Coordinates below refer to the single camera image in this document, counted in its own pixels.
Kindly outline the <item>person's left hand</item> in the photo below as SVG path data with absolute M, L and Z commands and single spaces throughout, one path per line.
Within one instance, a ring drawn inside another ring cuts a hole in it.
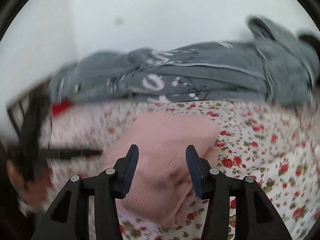
M 48 197 L 48 189 L 52 187 L 50 167 L 43 168 L 38 179 L 25 181 L 18 168 L 11 160 L 7 161 L 8 178 L 20 198 L 30 206 L 42 205 Z

